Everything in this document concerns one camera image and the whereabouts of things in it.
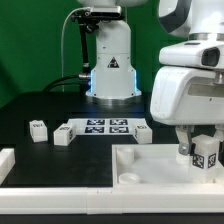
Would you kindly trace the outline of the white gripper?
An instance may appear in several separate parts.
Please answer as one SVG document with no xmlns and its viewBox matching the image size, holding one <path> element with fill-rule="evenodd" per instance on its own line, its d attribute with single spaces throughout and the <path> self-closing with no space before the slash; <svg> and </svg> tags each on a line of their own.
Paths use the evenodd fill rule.
<svg viewBox="0 0 224 224">
<path fill-rule="evenodd" d="M 177 125 L 178 151 L 189 155 L 192 125 L 224 124 L 224 85 L 214 83 L 214 71 L 164 66 L 156 74 L 150 112 L 153 119 Z M 224 140 L 224 125 L 215 126 L 214 137 Z"/>
</svg>

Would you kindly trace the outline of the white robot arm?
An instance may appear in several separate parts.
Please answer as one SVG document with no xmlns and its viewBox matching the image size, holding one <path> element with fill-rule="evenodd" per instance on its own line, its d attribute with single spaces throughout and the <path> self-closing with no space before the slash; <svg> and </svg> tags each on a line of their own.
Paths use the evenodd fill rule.
<svg viewBox="0 0 224 224">
<path fill-rule="evenodd" d="M 196 125 L 224 125 L 224 0 L 159 0 L 158 19 L 187 40 L 159 52 L 150 103 L 157 122 L 174 125 L 188 155 Z"/>
</svg>

